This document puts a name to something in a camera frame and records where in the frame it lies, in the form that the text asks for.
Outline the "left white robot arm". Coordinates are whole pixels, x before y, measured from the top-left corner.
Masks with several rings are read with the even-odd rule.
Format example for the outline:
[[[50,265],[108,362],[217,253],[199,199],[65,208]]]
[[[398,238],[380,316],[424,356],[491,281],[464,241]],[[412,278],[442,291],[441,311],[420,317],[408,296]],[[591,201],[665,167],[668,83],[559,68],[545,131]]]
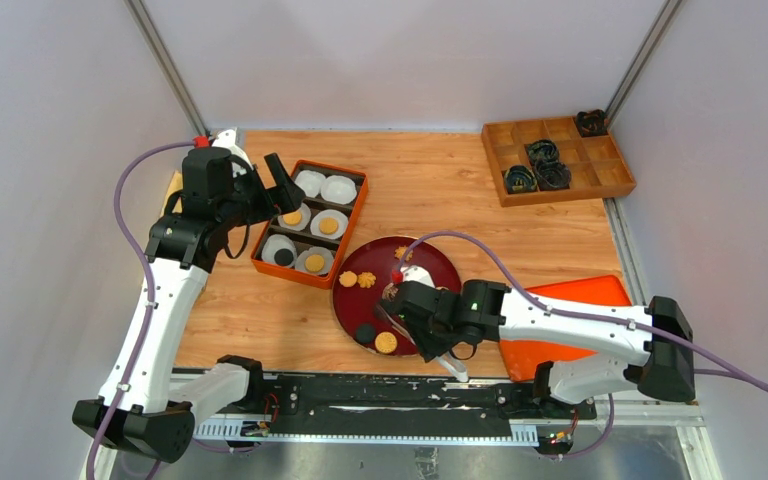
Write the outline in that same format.
[[[192,308],[232,230],[269,222],[301,207],[303,190],[280,157],[264,158],[275,182],[265,187],[245,153],[233,147],[191,146],[182,161],[182,187],[140,247],[117,222],[138,255],[144,282],[122,349],[96,398],[77,401],[72,422],[94,447],[174,463],[197,426],[229,404],[243,413],[266,400],[260,362],[225,355],[184,386],[170,386],[176,352]]]

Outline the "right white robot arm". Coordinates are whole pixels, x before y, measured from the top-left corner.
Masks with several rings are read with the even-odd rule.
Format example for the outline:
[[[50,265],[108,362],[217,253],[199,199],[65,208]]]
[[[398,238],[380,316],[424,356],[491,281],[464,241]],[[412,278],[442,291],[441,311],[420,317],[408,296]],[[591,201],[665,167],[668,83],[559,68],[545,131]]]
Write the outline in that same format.
[[[484,280],[469,280],[458,293],[407,280],[380,300],[379,309],[425,361],[440,362],[460,380],[468,377],[453,353],[461,343],[540,341],[590,351],[537,366],[531,403],[544,417],[632,389],[667,402],[696,397],[692,330],[670,298],[617,307],[535,297]]]

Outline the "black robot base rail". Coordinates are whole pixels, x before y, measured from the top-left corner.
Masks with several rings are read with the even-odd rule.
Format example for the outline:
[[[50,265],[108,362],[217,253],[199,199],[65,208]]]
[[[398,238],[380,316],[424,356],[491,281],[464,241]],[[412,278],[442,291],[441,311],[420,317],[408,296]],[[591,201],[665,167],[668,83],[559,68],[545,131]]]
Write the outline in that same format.
[[[597,419],[593,401],[535,400],[528,383],[272,371],[253,406],[198,425],[200,441],[537,447]]]

